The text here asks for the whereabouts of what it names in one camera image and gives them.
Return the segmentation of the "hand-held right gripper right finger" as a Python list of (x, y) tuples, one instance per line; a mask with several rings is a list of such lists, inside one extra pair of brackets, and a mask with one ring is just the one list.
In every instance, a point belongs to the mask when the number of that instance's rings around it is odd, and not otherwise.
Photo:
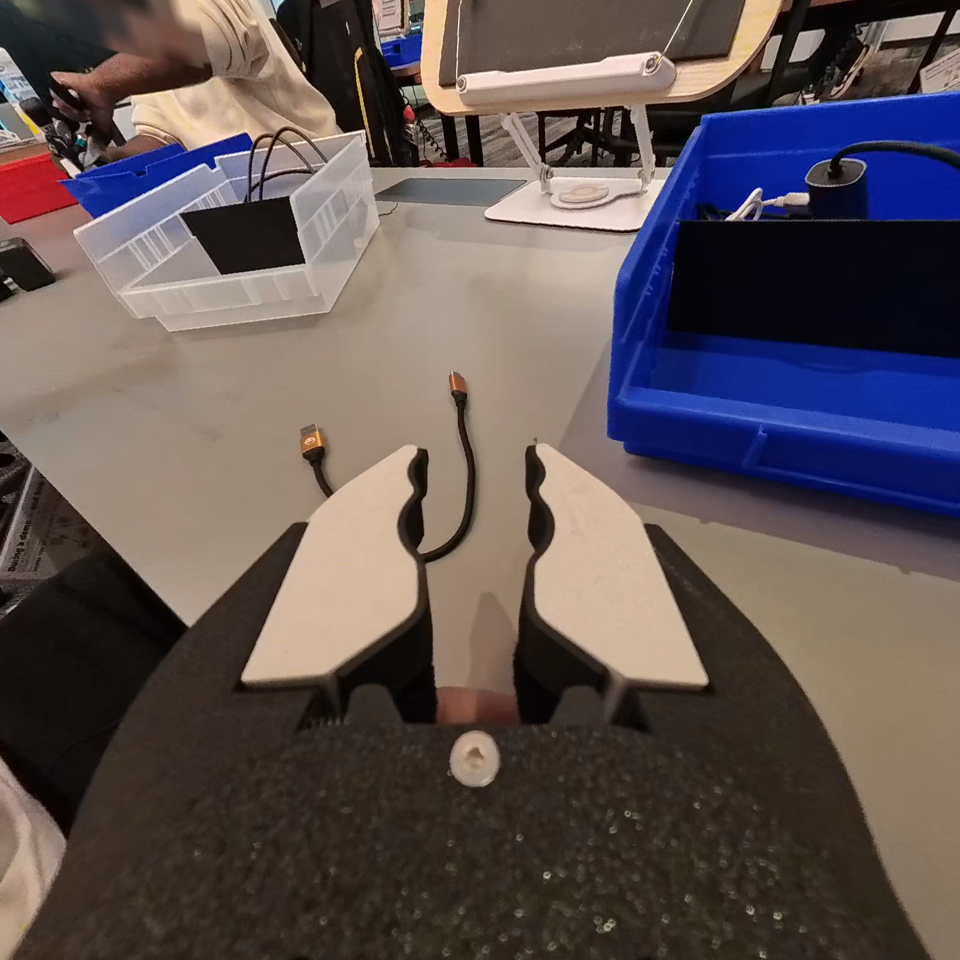
[(530, 503), (516, 661), (547, 692), (705, 690), (709, 676), (640, 515), (554, 447), (525, 453)]

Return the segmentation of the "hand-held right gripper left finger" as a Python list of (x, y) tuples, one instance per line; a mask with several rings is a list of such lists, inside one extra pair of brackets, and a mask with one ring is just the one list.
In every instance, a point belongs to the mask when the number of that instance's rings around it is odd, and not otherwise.
[(310, 516), (240, 682), (345, 690), (429, 613), (423, 537), (426, 450), (400, 447)]

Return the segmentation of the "blue plastic bin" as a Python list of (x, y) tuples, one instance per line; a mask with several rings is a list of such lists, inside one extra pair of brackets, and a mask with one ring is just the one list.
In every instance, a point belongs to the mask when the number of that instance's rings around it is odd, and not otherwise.
[[(958, 518), (958, 358), (669, 330), (681, 222), (725, 221), (756, 188), (806, 191), (862, 142), (958, 151), (958, 92), (719, 113), (688, 139), (619, 270), (606, 432), (630, 454)], [(867, 164), (870, 219), (956, 220), (958, 169)]]
[(166, 145), (119, 161), (93, 167), (63, 185), (84, 211), (99, 218), (200, 166), (215, 169), (218, 159), (253, 146), (247, 133), (224, 138), (195, 150)]

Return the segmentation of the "clear plastic bin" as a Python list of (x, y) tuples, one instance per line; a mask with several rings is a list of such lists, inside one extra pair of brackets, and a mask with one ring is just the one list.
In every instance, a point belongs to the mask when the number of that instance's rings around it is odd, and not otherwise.
[[(379, 226), (366, 136), (308, 145), (282, 134), (199, 166), (78, 227), (74, 236), (116, 301), (166, 330), (201, 330), (330, 312)], [(180, 213), (290, 197), (301, 267), (217, 272)]]

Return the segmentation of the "black usb hub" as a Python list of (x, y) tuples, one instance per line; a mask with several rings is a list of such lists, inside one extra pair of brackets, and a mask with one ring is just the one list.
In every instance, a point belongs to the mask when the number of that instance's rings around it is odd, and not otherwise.
[(867, 164), (857, 157), (826, 159), (805, 177), (809, 217), (820, 221), (870, 219)]

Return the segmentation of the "grey desk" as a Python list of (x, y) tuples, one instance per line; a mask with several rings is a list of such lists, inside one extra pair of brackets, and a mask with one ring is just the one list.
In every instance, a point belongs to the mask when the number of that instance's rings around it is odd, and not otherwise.
[(958, 522), (633, 457), (608, 439), (609, 341), (630, 236), (388, 203), (331, 312), (192, 331), (132, 318), (71, 207), (20, 224), (58, 274), (2, 303), (2, 431), (187, 624), (337, 486), (428, 450), (426, 546), (459, 522), (448, 386), (465, 376), (478, 501), (430, 568), (444, 686), (506, 692), (539, 440), (659, 525), (774, 647), (853, 781), (930, 954), (958, 958)]

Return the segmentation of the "grey desk pad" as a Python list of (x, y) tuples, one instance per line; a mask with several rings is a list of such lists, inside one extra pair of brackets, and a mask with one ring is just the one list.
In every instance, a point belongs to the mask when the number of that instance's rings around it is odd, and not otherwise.
[(471, 207), (486, 210), (530, 183), (514, 178), (407, 177), (375, 194), (378, 204)]

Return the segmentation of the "person's dark pants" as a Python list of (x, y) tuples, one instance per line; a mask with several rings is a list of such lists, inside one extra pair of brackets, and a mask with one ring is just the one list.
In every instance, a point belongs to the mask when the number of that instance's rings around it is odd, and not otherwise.
[(2, 760), (65, 836), (131, 704), (185, 631), (114, 553), (73, 562), (2, 617)]

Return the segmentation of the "person's white shirt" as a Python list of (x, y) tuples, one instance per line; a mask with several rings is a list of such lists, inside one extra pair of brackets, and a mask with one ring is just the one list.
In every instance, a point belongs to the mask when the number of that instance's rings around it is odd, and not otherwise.
[(60, 870), (66, 838), (1, 763), (1, 957), (14, 956)]

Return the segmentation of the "black device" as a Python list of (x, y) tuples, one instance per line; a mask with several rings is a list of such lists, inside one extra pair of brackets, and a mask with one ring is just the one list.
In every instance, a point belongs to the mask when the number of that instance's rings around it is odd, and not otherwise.
[(1, 241), (1, 273), (24, 292), (45, 289), (58, 280), (34, 247), (19, 236)]

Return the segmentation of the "red plastic bin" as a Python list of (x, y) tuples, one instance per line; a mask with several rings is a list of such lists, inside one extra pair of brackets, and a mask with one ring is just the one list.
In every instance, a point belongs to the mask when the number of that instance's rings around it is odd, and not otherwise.
[(66, 189), (67, 174), (48, 154), (1, 164), (1, 218), (9, 225), (78, 206)]

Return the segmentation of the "wooden board with dark panel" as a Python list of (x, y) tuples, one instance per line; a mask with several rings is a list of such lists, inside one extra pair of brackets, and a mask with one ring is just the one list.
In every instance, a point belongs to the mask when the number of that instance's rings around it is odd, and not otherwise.
[(494, 115), (629, 107), (631, 97), (529, 99), (469, 106), (460, 75), (599, 62), (661, 52), (677, 67), (649, 105), (701, 101), (737, 79), (769, 40), (782, 2), (426, 2), (421, 84), (441, 114)]

